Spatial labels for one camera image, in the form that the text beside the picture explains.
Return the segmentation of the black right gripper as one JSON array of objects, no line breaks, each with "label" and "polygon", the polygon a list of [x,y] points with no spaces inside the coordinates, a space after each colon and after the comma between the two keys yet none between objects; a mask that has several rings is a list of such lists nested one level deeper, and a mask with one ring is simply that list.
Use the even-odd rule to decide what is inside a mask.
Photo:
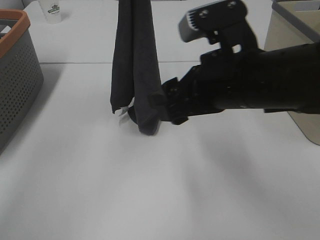
[{"label": "black right gripper", "polygon": [[162,85],[163,93],[147,96],[151,107],[161,106],[161,120],[181,125],[191,116],[244,109],[243,63],[246,53],[210,51],[200,56],[200,64],[181,78]]}]

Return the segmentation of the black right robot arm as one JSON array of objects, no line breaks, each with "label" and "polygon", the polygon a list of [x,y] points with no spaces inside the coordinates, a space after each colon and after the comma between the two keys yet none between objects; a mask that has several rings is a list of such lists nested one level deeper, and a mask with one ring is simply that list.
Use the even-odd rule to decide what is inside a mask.
[{"label": "black right robot arm", "polygon": [[320,112],[319,43],[264,51],[246,15],[240,0],[213,2],[185,14],[178,25],[184,42],[207,38],[220,47],[202,54],[182,79],[172,78],[148,96],[162,121],[180,125],[190,116],[229,109]]}]

